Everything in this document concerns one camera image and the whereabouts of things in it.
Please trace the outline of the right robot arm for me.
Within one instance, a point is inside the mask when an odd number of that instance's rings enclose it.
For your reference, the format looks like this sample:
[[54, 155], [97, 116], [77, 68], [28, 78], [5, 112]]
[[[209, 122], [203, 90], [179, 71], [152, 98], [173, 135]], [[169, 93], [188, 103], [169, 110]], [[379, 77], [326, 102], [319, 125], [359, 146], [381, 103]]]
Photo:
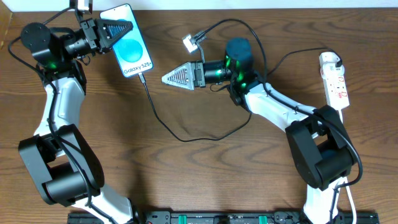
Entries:
[[296, 170], [307, 184], [305, 221], [334, 223], [340, 190], [356, 183], [347, 176], [354, 165], [362, 165], [338, 110], [303, 105], [279, 93], [254, 69], [251, 45], [239, 37], [227, 42], [223, 60], [186, 62], [162, 77], [162, 83], [187, 90], [223, 82], [229, 82], [234, 104], [286, 134]]

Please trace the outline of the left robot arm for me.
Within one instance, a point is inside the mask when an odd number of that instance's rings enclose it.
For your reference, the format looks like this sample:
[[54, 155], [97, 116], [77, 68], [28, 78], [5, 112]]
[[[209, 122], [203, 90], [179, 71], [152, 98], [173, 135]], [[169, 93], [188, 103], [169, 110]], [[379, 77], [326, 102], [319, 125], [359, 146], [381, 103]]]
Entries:
[[47, 99], [39, 127], [18, 151], [42, 200], [73, 206], [105, 223], [138, 223], [131, 201], [104, 180], [99, 159], [79, 132], [86, 95], [84, 58], [105, 54], [131, 31], [129, 21], [87, 19], [78, 30], [33, 22], [20, 35], [37, 61]]

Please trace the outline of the blue Galaxy smartphone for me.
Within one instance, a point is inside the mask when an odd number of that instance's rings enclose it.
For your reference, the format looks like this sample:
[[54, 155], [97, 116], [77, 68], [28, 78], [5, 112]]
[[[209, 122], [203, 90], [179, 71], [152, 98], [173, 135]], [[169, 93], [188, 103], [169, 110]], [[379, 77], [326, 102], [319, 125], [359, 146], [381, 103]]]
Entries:
[[125, 77], [150, 70], [154, 64], [129, 4], [123, 4], [100, 13], [100, 18], [132, 22], [132, 30], [113, 45], [113, 51]]

